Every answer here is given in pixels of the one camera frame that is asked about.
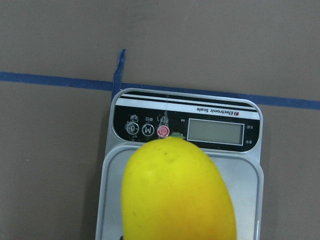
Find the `yellow mango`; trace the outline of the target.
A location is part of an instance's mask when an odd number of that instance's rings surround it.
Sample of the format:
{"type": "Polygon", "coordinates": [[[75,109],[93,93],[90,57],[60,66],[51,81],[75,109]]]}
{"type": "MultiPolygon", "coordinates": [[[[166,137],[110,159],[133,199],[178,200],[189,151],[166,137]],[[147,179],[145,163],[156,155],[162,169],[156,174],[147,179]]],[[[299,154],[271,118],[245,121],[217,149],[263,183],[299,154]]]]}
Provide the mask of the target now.
{"type": "Polygon", "coordinates": [[[126,240],[235,240],[231,197],[218,168],[180,138],[150,141],[125,167],[121,188],[126,240]]]}

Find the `grey electronic kitchen scale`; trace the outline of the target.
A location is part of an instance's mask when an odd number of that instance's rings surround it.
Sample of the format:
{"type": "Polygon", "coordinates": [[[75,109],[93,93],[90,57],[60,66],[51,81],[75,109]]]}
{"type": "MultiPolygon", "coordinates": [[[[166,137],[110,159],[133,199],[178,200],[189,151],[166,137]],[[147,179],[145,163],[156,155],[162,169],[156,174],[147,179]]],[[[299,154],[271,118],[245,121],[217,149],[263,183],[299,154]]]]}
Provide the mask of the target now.
{"type": "Polygon", "coordinates": [[[110,107],[96,239],[123,238],[121,181],[134,151],[154,139],[180,135],[200,147],[218,167],[232,199],[238,239],[258,240],[264,187],[262,132],[262,112],[246,99],[121,90],[110,107]]]}

